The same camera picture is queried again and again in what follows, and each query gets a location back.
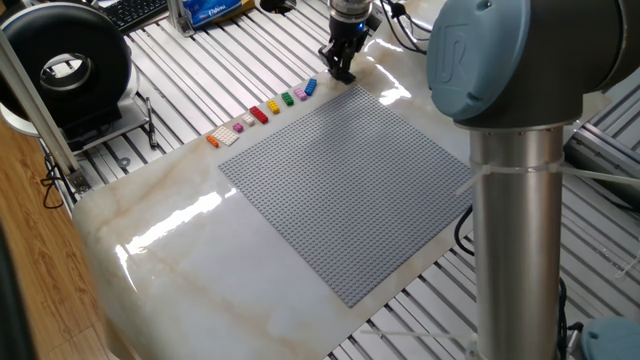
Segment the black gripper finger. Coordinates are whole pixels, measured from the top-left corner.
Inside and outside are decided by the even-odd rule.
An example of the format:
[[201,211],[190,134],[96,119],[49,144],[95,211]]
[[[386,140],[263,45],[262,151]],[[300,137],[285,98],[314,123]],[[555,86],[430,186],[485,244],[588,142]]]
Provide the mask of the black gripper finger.
[[335,75],[340,68],[341,60],[339,55],[336,53],[334,49],[334,44],[329,43],[329,44],[322,45],[318,49],[318,55],[320,60],[327,67],[327,70],[332,75]]
[[345,47],[342,52],[342,79],[355,80],[356,77],[350,72],[351,63],[356,50],[352,47]]

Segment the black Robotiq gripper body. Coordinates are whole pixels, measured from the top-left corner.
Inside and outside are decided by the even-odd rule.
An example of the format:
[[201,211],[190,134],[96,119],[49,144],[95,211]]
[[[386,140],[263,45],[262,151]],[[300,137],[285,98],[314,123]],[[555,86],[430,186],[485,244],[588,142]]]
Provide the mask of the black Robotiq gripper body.
[[344,22],[334,17],[329,19],[330,39],[332,48],[347,45],[355,51],[360,51],[369,34],[366,21]]

